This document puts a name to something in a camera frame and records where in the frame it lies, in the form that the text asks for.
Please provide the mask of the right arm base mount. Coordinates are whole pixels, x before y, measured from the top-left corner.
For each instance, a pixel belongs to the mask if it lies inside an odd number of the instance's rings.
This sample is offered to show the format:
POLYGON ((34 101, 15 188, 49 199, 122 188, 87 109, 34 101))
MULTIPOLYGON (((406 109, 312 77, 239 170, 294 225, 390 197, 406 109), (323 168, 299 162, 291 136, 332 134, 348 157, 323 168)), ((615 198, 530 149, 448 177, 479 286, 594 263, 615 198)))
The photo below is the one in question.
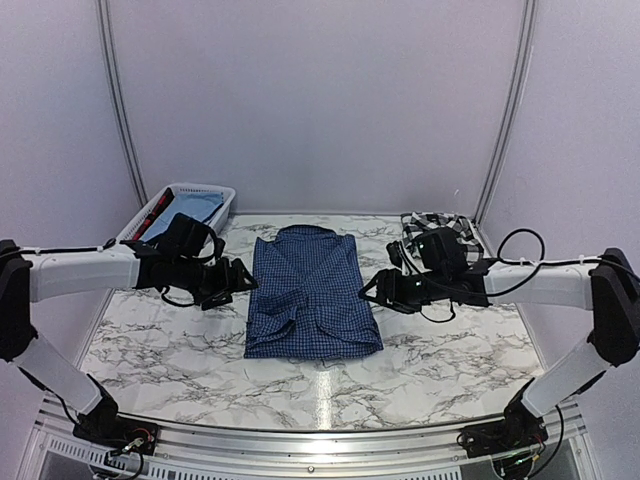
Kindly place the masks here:
POLYGON ((465 450, 468 458, 477 458, 541 446, 547 440, 548 433, 543 424, 508 428, 505 420, 498 420, 465 426, 456 442, 465 450))

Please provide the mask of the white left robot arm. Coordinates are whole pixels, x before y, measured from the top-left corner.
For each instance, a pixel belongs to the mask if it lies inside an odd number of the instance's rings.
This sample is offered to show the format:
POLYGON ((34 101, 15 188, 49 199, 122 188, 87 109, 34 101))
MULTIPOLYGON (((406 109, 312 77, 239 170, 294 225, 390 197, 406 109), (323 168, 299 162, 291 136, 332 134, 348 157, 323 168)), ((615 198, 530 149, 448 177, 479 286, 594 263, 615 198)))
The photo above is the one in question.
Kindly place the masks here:
POLYGON ((178 289, 189 305, 210 310, 231 302, 236 293, 256 288, 239 259, 219 252, 188 256, 139 241, 110 246, 38 249, 1 243, 1 357, 37 387, 77 413, 77 424, 106 445, 125 438, 126 423, 113 397, 83 373, 63 349, 62 337, 88 330, 84 300, 109 290, 178 289))

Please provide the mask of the blue checked shirt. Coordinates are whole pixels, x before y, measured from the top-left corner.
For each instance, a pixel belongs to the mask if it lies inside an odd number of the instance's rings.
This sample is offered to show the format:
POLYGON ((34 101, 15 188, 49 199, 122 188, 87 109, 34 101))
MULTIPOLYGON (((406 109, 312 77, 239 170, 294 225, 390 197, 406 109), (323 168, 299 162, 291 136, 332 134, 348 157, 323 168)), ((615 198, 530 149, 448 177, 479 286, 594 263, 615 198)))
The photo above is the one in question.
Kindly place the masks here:
POLYGON ((359 359, 383 349, 355 237, 313 225, 258 238, 252 259, 258 287, 246 323, 247 359, 359 359))

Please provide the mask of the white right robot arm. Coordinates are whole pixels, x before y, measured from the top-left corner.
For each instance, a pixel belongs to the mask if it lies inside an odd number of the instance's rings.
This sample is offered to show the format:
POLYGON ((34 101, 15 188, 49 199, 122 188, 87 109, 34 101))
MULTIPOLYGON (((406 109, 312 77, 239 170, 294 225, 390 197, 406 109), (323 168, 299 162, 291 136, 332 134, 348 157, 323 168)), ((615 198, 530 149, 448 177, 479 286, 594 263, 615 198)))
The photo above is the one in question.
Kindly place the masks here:
POLYGON ((544 373, 523 386, 504 409, 495 438, 515 448, 543 416, 580 394, 639 351, 639 278, 619 249, 567 260, 429 255, 419 270, 403 254, 360 290, 362 299, 398 313, 418 313, 441 300, 478 308, 514 305, 529 310, 574 312, 590 325, 544 373))

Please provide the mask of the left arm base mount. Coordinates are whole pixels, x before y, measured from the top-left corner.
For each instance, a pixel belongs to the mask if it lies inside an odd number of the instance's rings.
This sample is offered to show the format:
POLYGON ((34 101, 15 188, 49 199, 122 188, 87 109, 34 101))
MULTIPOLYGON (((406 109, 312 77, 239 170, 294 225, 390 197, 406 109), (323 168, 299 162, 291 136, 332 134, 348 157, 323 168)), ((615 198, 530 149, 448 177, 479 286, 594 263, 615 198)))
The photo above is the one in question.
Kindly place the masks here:
POLYGON ((107 428, 106 433, 99 433, 86 422, 73 428, 73 435, 76 438, 112 449, 122 449, 134 440, 142 439, 143 443, 137 450, 144 455, 152 455, 155 452, 158 433, 159 426, 155 423, 120 416, 107 428))

